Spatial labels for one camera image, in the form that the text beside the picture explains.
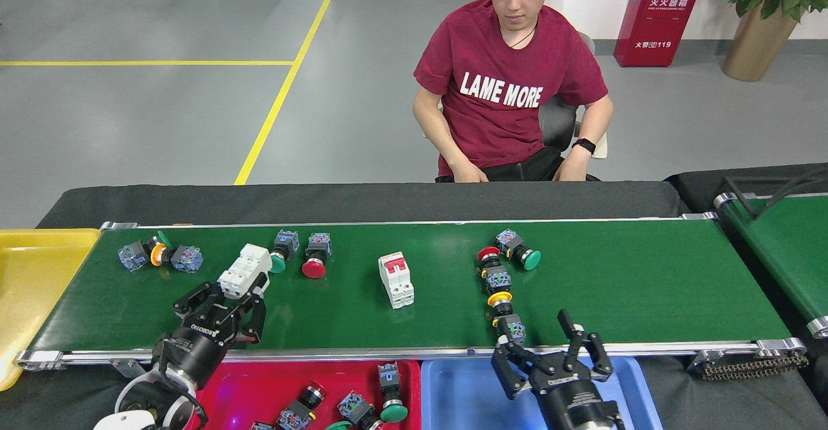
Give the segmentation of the person's right hand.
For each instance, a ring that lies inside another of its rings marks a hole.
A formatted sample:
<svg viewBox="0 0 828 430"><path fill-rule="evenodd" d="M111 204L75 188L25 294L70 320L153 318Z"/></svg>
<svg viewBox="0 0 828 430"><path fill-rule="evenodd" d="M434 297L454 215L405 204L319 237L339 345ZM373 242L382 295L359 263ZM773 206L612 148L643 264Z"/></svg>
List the person's right hand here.
<svg viewBox="0 0 828 430"><path fill-rule="evenodd" d="M474 163L468 159L450 162L450 170L452 171L453 182L455 183L477 183L488 182L487 175L476 167Z"/></svg>

